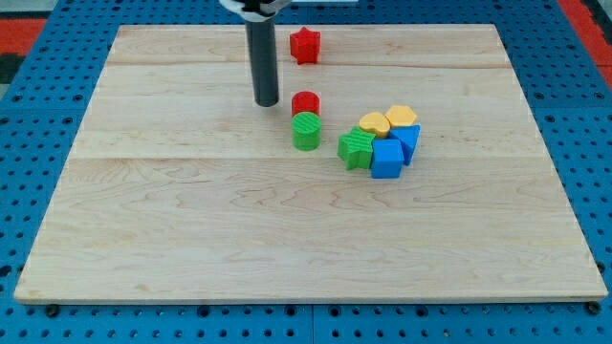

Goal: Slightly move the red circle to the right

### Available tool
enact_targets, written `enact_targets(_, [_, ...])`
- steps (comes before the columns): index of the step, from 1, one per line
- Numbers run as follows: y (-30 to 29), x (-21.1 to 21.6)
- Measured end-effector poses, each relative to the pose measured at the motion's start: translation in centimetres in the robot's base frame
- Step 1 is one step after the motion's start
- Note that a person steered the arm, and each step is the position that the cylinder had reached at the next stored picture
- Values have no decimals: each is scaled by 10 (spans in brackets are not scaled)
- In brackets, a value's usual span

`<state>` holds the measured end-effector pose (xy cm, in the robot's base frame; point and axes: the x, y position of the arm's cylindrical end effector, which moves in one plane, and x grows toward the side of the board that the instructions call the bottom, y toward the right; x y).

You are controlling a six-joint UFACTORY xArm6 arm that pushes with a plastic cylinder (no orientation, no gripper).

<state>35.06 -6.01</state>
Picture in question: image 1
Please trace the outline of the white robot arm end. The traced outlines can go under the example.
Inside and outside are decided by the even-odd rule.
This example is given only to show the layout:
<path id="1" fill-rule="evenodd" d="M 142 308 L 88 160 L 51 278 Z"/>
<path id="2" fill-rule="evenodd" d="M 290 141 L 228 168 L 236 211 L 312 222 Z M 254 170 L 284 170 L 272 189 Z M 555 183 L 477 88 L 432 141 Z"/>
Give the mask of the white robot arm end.
<path id="1" fill-rule="evenodd" d="M 292 0 L 219 0 L 219 3 L 245 21 L 258 23 L 275 17 Z"/>

